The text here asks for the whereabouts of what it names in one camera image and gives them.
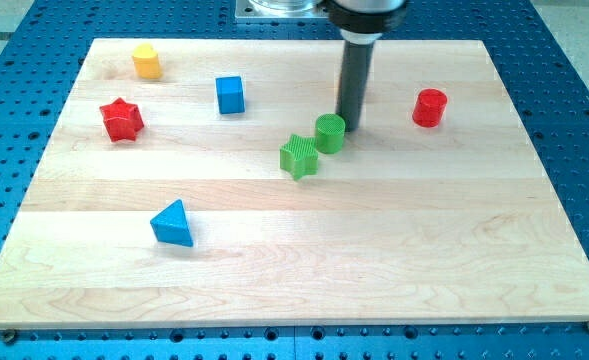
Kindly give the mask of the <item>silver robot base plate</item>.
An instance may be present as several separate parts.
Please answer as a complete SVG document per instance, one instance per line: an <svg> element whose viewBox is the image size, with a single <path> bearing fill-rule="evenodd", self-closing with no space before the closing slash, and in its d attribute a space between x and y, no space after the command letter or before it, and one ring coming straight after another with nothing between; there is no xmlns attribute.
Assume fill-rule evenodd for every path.
<svg viewBox="0 0 589 360"><path fill-rule="evenodd" d="M327 14L322 0L236 0L235 18L241 20L321 18Z"/></svg>

